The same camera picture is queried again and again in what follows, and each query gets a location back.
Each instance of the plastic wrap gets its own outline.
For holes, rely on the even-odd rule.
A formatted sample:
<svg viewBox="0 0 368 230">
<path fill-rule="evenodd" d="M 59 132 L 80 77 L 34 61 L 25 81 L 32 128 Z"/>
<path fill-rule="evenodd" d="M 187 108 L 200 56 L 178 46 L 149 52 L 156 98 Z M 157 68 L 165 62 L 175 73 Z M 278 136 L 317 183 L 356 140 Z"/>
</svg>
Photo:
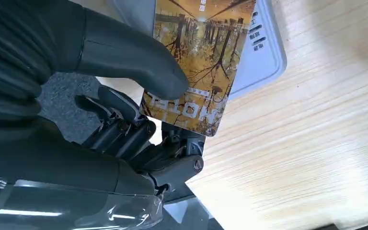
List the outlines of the plastic wrap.
<svg viewBox="0 0 368 230">
<path fill-rule="evenodd" d="M 0 180 L 0 184 L 0 229 L 139 230 L 162 220 L 161 199 L 154 195 L 82 191 L 29 181 L 5 186 Z"/>
</svg>

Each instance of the photo of trees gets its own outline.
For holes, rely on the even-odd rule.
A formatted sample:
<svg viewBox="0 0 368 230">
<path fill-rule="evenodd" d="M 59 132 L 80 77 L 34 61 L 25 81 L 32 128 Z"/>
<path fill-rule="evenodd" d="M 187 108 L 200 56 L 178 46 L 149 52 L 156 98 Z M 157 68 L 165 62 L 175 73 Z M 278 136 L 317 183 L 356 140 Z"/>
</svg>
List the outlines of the photo of trees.
<svg viewBox="0 0 368 230">
<path fill-rule="evenodd" d="M 215 135 L 254 5 L 255 0 L 157 0 L 153 37 L 179 63 L 190 87 L 175 101 L 145 92 L 141 112 L 205 136 Z"/>
</svg>

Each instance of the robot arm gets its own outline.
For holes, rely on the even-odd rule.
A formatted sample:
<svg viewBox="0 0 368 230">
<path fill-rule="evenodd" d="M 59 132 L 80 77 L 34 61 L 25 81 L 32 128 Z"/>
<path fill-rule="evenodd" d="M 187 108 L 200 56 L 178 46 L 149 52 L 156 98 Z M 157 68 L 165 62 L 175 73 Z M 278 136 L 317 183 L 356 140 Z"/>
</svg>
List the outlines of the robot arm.
<svg viewBox="0 0 368 230">
<path fill-rule="evenodd" d="M 120 129 L 115 127 L 126 121 L 112 117 L 85 146 L 67 142 L 53 122 L 37 115 L 40 85 L 57 71 L 129 77 L 163 99 L 177 99 L 188 86 L 162 44 L 118 21 L 66 0 L 1 0 L 0 177 L 9 183 L 22 179 L 121 194 L 154 194 L 155 187 L 168 184 L 165 173 L 180 166 L 180 158 L 190 157 L 183 146 L 186 141 L 176 134 L 185 131 L 170 128 L 162 145 L 133 151 L 136 140 L 142 137 L 144 145 L 154 133 L 144 128 L 151 122 L 127 121 L 132 128 L 116 138 Z M 111 100 L 107 109 L 131 108 L 118 98 L 103 96 L 97 102 Z M 169 154 L 161 154 L 167 147 Z M 191 168 L 196 174 L 202 159 L 195 158 L 185 160 L 197 165 Z"/>
</svg>

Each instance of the wood grain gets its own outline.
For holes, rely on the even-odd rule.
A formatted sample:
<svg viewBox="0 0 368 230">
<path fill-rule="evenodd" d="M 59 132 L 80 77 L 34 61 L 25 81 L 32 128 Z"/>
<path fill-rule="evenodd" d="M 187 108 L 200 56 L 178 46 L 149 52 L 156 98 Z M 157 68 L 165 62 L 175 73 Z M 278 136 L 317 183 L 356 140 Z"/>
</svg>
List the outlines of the wood grain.
<svg viewBox="0 0 368 230">
<path fill-rule="evenodd" d="M 226 230 L 368 224 L 368 0 L 273 0 L 288 68 L 229 102 L 188 182 Z M 140 100 L 130 80 L 101 79 Z"/>
</svg>

